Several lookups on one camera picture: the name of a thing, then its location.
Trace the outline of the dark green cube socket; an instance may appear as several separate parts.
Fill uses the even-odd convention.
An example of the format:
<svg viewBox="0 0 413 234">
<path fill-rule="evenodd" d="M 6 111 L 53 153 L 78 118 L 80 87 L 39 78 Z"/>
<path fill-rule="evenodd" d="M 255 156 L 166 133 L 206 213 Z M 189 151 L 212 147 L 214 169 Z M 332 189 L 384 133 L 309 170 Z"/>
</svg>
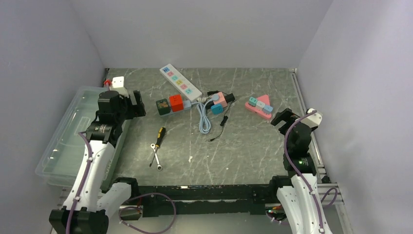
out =
<svg viewBox="0 0 413 234">
<path fill-rule="evenodd" d="M 157 107 L 157 110 L 160 116 L 167 115 L 171 112 L 171 107 L 166 98 L 157 100 L 155 104 L 156 104 L 156 107 Z"/>
</svg>

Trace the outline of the red cube socket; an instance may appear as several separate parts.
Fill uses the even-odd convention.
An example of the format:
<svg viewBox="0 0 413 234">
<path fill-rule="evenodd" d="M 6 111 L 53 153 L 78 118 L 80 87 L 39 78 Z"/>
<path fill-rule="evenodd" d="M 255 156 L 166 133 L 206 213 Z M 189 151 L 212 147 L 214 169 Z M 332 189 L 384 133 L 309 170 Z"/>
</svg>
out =
<svg viewBox="0 0 413 234">
<path fill-rule="evenodd" d="M 180 94 L 170 96 L 169 103 L 173 112 L 179 112 L 184 109 L 183 99 Z"/>
</svg>

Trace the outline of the light blue power strip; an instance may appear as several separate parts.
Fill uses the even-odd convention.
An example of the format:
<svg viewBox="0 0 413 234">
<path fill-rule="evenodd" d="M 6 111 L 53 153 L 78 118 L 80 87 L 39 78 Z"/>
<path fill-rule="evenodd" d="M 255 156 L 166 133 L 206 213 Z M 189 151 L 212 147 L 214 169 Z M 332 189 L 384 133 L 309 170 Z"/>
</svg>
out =
<svg viewBox="0 0 413 234">
<path fill-rule="evenodd" d="M 184 109 L 183 109 L 183 110 L 181 110 L 181 111 L 179 111 L 179 112 L 173 112 L 173 111 L 171 110 L 171 112 L 170 112 L 169 114 L 164 115 L 164 116 L 169 116 L 169 115 L 177 114 L 177 113 L 180 113 L 180 112 L 189 110 L 189 109 L 191 108 L 191 103 L 190 103 L 189 100 L 185 100 L 185 101 L 183 101 L 183 103 L 184 103 Z"/>
</svg>

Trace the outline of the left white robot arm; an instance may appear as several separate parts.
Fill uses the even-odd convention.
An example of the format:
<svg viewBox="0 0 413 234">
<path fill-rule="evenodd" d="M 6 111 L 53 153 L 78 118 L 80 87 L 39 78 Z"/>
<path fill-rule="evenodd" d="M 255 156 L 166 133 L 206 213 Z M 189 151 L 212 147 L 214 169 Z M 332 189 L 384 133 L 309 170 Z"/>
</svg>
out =
<svg viewBox="0 0 413 234">
<path fill-rule="evenodd" d="M 98 195 L 123 123 L 146 115 L 141 94 L 134 90 L 131 97 L 127 91 L 109 90 L 99 94 L 97 104 L 95 119 L 79 133 L 85 151 L 75 183 L 62 208 L 52 210 L 49 216 L 58 234 L 105 234 L 119 207 L 124 202 L 135 204 L 140 198 L 134 178 L 120 178 L 102 197 Z"/>
</svg>

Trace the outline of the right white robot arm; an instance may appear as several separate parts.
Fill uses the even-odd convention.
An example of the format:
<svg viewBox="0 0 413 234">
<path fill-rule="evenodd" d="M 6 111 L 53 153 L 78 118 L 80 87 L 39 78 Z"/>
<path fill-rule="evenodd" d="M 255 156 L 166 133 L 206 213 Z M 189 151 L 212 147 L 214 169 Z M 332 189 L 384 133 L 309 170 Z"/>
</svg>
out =
<svg viewBox="0 0 413 234">
<path fill-rule="evenodd" d="M 276 113 L 273 126 L 284 122 L 279 132 L 284 135 L 283 163 L 289 173 L 286 179 L 268 189 L 269 198 L 280 202 L 294 234 L 330 234 L 322 200 L 319 196 L 317 171 L 309 146 L 311 134 L 318 128 L 322 116 L 315 109 L 298 116 L 289 108 Z"/>
</svg>

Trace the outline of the pink socket adapter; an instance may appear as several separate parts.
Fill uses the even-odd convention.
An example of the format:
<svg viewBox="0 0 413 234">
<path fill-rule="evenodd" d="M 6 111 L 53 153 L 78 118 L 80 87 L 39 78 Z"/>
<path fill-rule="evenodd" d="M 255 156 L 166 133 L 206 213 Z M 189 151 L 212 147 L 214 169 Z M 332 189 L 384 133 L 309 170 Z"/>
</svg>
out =
<svg viewBox="0 0 413 234">
<path fill-rule="evenodd" d="M 225 95 L 223 94 L 223 92 L 218 92 L 216 94 L 213 94 L 211 98 L 213 100 L 214 105 L 220 104 L 222 105 L 223 108 L 228 106 L 228 103 L 225 99 Z"/>
</svg>

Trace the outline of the teal blue plug adapter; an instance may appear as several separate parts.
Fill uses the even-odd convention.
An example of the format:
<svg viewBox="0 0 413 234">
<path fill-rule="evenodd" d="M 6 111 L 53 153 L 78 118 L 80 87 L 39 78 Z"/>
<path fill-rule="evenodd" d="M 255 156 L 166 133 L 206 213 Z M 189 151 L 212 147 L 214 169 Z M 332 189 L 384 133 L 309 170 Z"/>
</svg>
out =
<svg viewBox="0 0 413 234">
<path fill-rule="evenodd" d="M 220 113 L 224 111 L 224 108 L 222 104 L 219 103 L 219 104 L 212 105 L 210 110 L 214 115 L 219 115 Z"/>
</svg>

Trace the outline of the pink triangular power strip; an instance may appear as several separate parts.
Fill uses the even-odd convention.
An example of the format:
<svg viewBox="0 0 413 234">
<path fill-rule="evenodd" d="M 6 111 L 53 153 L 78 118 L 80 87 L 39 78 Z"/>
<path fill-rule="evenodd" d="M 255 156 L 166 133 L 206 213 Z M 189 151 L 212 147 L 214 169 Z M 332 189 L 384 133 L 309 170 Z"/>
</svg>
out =
<svg viewBox="0 0 413 234">
<path fill-rule="evenodd" d="M 270 120 L 272 118 L 272 112 L 274 108 L 270 103 L 268 94 L 262 95 L 260 97 L 250 97 L 244 104 L 244 106 L 247 110 L 259 115 L 266 120 Z"/>
</svg>

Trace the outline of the black yellow screwdriver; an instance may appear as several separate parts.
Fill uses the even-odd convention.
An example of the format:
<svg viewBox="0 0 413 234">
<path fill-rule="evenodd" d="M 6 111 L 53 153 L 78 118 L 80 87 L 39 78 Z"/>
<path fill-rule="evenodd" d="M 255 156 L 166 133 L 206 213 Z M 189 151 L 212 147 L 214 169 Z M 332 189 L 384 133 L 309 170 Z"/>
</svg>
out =
<svg viewBox="0 0 413 234">
<path fill-rule="evenodd" d="M 158 149 L 160 148 L 161 143 L 163 142 L 165 134 L 166 134 L 165 127 L 161 127 L 158 134 L 157 134 L 157 140 L 156 140 L 156 143 L 155 143 L 155 145 L 158 146 Z"/>
</svg>

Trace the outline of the white multicolour power strip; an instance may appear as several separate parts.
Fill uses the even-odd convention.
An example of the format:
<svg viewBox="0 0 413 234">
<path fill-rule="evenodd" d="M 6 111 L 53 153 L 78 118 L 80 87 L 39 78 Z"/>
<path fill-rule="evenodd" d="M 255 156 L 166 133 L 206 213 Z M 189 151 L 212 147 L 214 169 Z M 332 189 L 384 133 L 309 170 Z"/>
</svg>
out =
<svg viewBox="0 0 413 234">
<path fill-rule="evenodd" d="M 201 97 L 202 92 L 195 87 L 184 75 L 182 75 L 174 66 L 167 64 L 159 69 L 163 77 L 170 82 L 186 99 L 195 101 Z"/>
</svg>

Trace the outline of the silver ratchet wrench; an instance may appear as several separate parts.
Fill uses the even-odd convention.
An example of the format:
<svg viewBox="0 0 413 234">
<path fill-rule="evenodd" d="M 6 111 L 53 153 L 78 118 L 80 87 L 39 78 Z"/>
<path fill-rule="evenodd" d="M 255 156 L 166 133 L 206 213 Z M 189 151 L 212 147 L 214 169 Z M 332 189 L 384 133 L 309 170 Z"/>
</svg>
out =
<svg viewBox="0 0 413 234">
<path fill-rule="evenodd" d="M 153 157 L 152 157 L 152 160 L 151 160 L 151 162 L 150 162 L 149 167 L 151 167 L 151 166 L 153 165 L 153 163 L 156 161 L 156 163 L 157 163 L 157 170 L 158 170 L 158 171 L 161 171 L 161 170 L 163 169 L 163 167 L 162 167 L 162 165 L 160 164 L 160 160 L 159 160 L 159 157 L 158 157 L 158 155 L 157 155 L 158 146 L 156 146 L 155 144 L 151 144 L 150 147 L 151 147 L 152 150 L 153 150 Z"/>
</svg>

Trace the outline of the clear plastic storage bin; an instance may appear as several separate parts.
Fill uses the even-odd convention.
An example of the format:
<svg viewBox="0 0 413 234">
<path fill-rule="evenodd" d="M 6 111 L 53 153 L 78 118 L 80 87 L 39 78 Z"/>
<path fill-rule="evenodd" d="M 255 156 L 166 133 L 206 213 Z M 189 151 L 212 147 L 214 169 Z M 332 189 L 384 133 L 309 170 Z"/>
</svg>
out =
<svg viewBox="0 0 413 234">
<path fill-rule="evenodd" d="M 35 173 L 50 185 L 72 187 L 86 150 L 78 134 L 95 118 L 99 94 L 106 88 L 82 86 L 76 92 L 55 130 Z"/>
</svg>

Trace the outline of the black aluminium base frame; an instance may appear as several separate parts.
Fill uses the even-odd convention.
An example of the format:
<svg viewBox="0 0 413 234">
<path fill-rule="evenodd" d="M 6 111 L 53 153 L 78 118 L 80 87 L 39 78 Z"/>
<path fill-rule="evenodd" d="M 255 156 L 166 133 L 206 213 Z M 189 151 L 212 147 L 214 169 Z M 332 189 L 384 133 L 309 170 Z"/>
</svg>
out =
<svg viewBox="0 0 413 234">
<path fill-rule="evenodd" d="M 288 186 L 285 176 L 275 176 L 268 185 L 139 186 L 135 178 L 119 177 L 115 183 L 131 185 L 132 197 L 149 194 L 136 201 L 143 217 L 160 215 L 203 215 L 250 213 L 259 215 L 265 207 L 278 204 L 276 192 Z"/>
</svg>

